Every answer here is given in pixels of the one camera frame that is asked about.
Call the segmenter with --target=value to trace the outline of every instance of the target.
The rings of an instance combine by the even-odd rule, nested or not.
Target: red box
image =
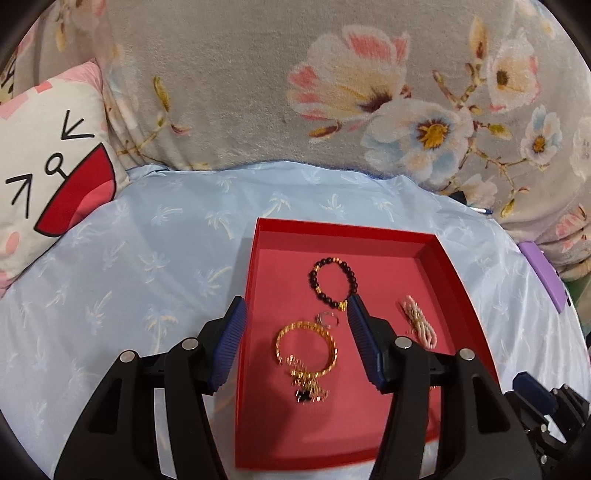
[[[324,402],[299,404],[296,387],[274,355],[277,332],[313,322],[329,308],[316,298],[308,273],[325,257],[355,272],[368,312],[413,336],[400,302],[411,295],[437,332],[436,352],[471,348],[498,382],[491,353],[470,299],[435,235],[328,223],[259,219],[246,286],[249,319],[243,337],[236,398],[236,466],[257,470],[319,469],[375,458],[391,396],[368,381],[346,313],[332,329],[339,358],[319,379]],[[344,299],[348,284],[337,265],[318,274],[323,291]],[[288,333],[281,350],[322,369],[327,346],[306,330]],[[440,393],[431,392],[427,440],[439,436]]]

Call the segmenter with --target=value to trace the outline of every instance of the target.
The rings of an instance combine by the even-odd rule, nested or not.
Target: gold bangle
[[[283,336],[287,332],[300,328],[318,333],[329,346],[329,359],[324,369],[318,372],[309,372],[306,366],[294,355],[289,355],[285,359],[281,356],[279,344]],[[275,339],[275,357],[277,358],[277,362],[281,365],[285,361],[287,365],[292,367],[290,375],[293,378],[293,384],[302,388],[302,390],[297,391],[295,394],[298,402],[320,401],[328,396],[328,390],[322,389],[318,385],[316,379],[325,376],[335,367],[337,355],[338,349],[336,347],[335,339],[333,339],[332,335],[326,328],[317,323],[304,321],[290,323],[277,333],[277,338]]]

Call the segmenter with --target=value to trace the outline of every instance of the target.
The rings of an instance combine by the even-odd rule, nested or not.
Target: metal screw
[[[195,350],[199,345],[199,341],[196,338],[185,338],[181,346],[185,350]]]
[[[125,364],[128,364],[129,362],[131,362],[134,358],[135,358],[135,353],[133,353],[131,350],[126,350],[121,355],[119,355],[119,360],[121,360]]]
[[[469,348],[462,348],[460,350],[460,356],[468,362],[476,358],[476,354]]]
[[[394,343],[396,344],[396,346],[398,348],[407,349],[407,348],[410,348],[410,346],[413,344],[413,341],[407,337],[398,337],[398,338],[396,338]]]

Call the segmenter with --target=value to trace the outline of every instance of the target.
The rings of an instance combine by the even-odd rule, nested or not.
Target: floral blanket
[[[92,57],[127,167],[405,175],[591,270],[591,75],[537,0],[59,0],[0,100]]]

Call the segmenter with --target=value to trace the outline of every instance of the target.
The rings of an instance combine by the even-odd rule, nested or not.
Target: cartoon face pillow
[[[88,62],[0,105],[0,296],[129,184],[109,145],[101,90]]]

